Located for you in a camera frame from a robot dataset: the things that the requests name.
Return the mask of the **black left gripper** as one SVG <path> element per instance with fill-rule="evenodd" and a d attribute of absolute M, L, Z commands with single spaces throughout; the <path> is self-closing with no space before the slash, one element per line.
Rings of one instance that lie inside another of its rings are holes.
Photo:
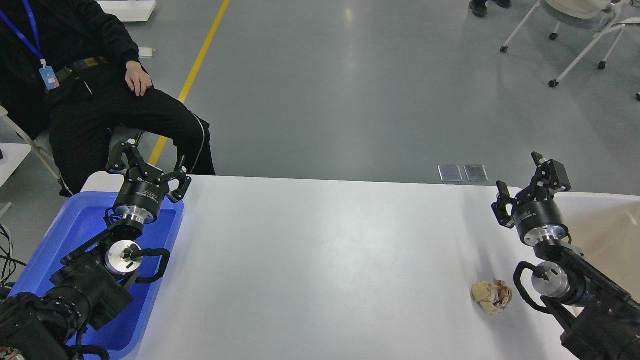
<path fill-rule="evenodd" d="M 133 219 L 141 224 L 157 221 L 165 196 L 171 203 L 185 198 L 192 178 L 186 173 L 186 156 L 181 155 L 173 171 L 166 173 L 157 167 L 142 170 L 142 156 L 135 141 L 120 141 L 110 151 L 105 171 L 125 176 L 113 206 L 115 215 Z M 170 189 L 170 182 L 177 180 L 177 187 Z"/>

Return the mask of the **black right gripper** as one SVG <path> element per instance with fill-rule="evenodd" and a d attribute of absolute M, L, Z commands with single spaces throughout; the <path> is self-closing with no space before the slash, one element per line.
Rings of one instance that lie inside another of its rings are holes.
<path fill-rule="evenodd" d="M 508 185 L 496 181 L 496 201 L 491 204 L 493 214 L 502 227 L 516 228 L 522 244 L 534 247 L 546 240 L 563 240 L 569 237 L 562 212 L 555 202 L 555 194 L 572 189 L 569 176 L 562 162 L 546 159 L 541 153 L 531 152 L 535 174 L 524 189 L 525 196 L 512 197 Z M 512 205 L 512 214 L 507 210 Z"/>

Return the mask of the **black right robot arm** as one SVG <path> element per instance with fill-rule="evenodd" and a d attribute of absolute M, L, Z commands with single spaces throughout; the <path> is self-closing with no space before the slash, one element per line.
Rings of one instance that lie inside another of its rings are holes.
<path fill-rule="evenodd" d="M 579 360 L 637 360 L 640 357 L 640 309 L 631 294 L 596 269 L 574 246 L 554 200 L 571 189 L 562 162 L 532 152 L 530 184 L 511 196 L 496 182 L 491 209 L 498 224 L 515 229 L 533 248 L 540 264 L 517 264 L 513 281 L 519 296 L 535 311 L 562 326 L 562 346 Z"/>

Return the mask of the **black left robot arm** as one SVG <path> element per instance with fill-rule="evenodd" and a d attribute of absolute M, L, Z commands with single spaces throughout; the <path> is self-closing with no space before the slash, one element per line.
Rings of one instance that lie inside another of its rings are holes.
<path fill-rule="evenodd" d="M 88 328 L 100 330 L 134 301 L 134 284 L 153 284 L 166 272 L 170 251 L 142 248 L 147 224 L 158 219 L 162 203 L 178 203 L 192 182 L 181 155 L 171 172 L 148 164 L 137 143 L 119 142 L 106 170 L 124 182 L 105 211 L 106 228 L 61 259 L 53 287 L 39 297 L 20 292 L 1 303 L 3 360 L 82 360 L 89 354 L 108 360 L 102 346 L 84 345 Z"/>

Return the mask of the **person's bare hand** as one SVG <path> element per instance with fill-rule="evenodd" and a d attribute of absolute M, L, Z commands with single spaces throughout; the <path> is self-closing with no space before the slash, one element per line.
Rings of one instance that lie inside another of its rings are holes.
<path fill-rule="evenodd" d="M 125 65 L 125 81 L 129 89 L 137 97 L 144 97 L 147 91 L 153 86 L 151 76 L 143 69 L 138 61 L 128 61 Z"/>

